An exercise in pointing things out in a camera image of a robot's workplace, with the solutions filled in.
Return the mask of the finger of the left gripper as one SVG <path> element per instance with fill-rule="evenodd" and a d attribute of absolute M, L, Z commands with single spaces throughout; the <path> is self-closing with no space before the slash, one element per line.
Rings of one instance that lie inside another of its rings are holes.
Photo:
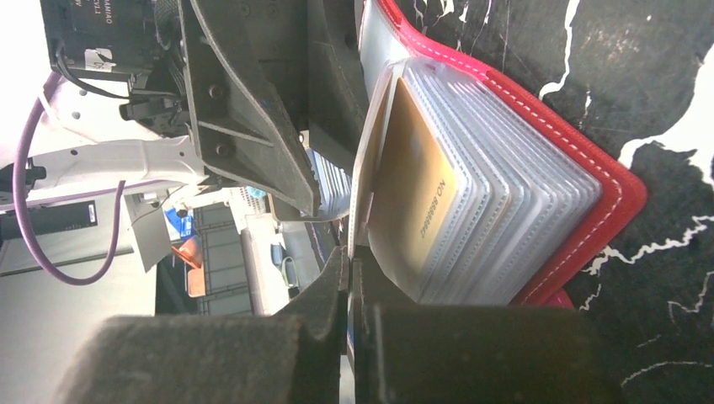
<path fill-rule="evenodd" d="M 310 145 L 330 162 L 353 162 L 368 109 L 353 1 L 307 3 Z"/>

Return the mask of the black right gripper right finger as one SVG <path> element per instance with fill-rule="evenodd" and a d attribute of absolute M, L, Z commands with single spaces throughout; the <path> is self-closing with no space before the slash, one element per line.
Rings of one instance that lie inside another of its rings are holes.
<path fill-rule="evenodd" d="M 360 403 L 622 403 L 594 329 L 548 306 L 420 305 L 368 247 L 352 261 Z"/>

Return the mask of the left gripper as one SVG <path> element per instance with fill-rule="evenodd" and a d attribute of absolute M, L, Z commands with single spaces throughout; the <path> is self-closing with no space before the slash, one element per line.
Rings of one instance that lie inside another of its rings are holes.
<path fill-rule="evenodd" d="M 317 211 L 317 181 L 299 140 L 308 120 L 306 2 L 40 6 L 54 72 L 120 100 L 123 120 L 161 137 L 189 128 L 211 172 Z"/>

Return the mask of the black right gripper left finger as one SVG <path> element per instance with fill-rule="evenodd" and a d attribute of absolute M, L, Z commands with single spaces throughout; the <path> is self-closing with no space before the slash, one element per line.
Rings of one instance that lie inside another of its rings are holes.
<path fill-rule="evenodd" d="M 81 347 L 55 403 L 336 403 L 349 257 L 271 316 L 115 316 Z"/>

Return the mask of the red leather card holder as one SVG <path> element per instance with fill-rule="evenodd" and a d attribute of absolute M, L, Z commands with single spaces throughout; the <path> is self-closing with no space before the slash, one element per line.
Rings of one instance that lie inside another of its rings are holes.
<path fill-rule="evenodd" d="M 426 276 L 399 284 L 381 268 L 412 300 L 539 305 L 645 205 L 637 176 L 501 72 L 419 33 L 393 1 L 365 2 L 359 53 L 370 99 L 385 66 L 404 62 L 399 78 L 456 172 Z"/>

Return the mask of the orange credit card from holder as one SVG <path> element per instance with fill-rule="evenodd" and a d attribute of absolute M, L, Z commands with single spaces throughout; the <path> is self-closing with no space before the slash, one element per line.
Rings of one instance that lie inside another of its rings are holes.
<path fill-rule="evenodd" d="M 353 167 L 347 244 L 350 259 L 355 258 L 357 247 L 365 243 L 373 187 L 381 163 L 387 121 L 391 113 L 396 80 L 402 75 L 403 67 L 403 61 L 386 65 L 371 94 Z"/>

